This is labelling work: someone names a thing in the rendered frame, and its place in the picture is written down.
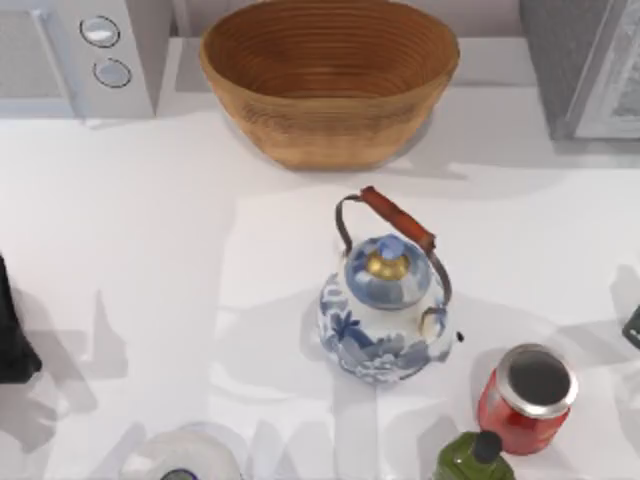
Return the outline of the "blue and white teapot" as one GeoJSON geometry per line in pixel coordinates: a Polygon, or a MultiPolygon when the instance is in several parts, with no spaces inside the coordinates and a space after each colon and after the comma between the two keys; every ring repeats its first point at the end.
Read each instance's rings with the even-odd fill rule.
{"type": "Polygon", "coordinates": [[[368,205],[392,230],[356,241],[344,204],[336,205],[344,248],[319,294],[323,348],[369,384],[396,383],[445,362],[463,336],[449,317],[452,284],[434,234],[372,186],[343,200],[368,205]]]}

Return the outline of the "brown wooden basket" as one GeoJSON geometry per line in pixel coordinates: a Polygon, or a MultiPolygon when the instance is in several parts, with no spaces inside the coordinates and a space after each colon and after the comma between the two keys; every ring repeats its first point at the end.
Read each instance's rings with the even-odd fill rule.
{"type": "Polygon", "coordinates": [[[393,0],[267,0],[202,35],[201,68],[235,126],[293,170],[396,154],[455,73],[453,30],[393,0]]]}

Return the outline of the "white roll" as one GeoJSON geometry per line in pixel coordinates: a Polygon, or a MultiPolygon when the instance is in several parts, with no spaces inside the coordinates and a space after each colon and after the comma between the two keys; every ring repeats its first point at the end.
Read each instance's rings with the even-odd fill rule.
{"type": "Polygon", "coordinates": [[[244,480],[233,452],[209,433],[181,428],[133,450],[118,480],[244,480]]]}

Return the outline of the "green bottle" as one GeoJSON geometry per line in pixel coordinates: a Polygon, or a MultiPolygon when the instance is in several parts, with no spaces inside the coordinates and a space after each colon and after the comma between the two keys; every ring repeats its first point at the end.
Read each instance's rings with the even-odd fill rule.
{"type": "Polygon", "coordinates": [[[516,480],[502,451],[502,439],[497,433],[464,432],[439,452],[431,479],[516,480]]]}

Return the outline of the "round microwave knob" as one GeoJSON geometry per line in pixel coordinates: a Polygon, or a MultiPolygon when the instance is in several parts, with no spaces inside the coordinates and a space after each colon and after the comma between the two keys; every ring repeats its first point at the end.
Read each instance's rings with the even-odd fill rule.
{"type": "Polygon", "coordinates": [[[119,26],[106,16],[94,16],[83,19],[79,23],[82,38],[97,48],[112,48],[121,37],[119,26]]]}
{"type": "Polygon", "coordinates": [[[93,64],[94,78],[103,86],[121,89],[132,81],[132,72],[128,65],[115,58],[105,58],[93,64]]]}

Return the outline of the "red can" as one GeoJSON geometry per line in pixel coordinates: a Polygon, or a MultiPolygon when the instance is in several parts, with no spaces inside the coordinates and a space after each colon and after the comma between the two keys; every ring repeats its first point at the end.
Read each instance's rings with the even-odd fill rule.
{"type": "Polygon", "coordinates": [[[492,370],[477,421],[501,437],[507,453],[535,454],[551,443],[578,392],[576,374],[561,355],[537,343],[517,345],[492,370]]]}

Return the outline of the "pale microwave oven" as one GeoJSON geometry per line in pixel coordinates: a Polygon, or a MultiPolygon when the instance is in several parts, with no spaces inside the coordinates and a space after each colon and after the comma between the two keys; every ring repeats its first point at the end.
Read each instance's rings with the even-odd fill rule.
{"type": "Polygon", "coordinates": [[[0,118],[153,117],[173,23],[172,0],[0,0],[0,118]],[[80,35],[80,21],[98,15],[119,26],[112,48],[80,35]],[[126,87],[94,78],[105,58],[129,66],[126,87]]]}

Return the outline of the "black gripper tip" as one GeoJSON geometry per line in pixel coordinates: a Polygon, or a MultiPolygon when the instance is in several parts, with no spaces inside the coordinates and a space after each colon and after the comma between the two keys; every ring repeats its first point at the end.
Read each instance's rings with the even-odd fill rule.
{"type": "Polygon", "coordinates": [[[16,313],[6,264],[0,254],[0,385],[26,384],[42,366],[16,313]]]}

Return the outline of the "dark gripper tip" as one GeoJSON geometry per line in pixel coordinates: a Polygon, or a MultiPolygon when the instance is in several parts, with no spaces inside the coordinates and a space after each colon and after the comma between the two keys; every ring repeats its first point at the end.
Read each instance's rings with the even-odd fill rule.
{"type": "Polygon", "coordinates": [[[634,348],[640,351],[640,305],[624,324],[622,335],[634,348]]]}

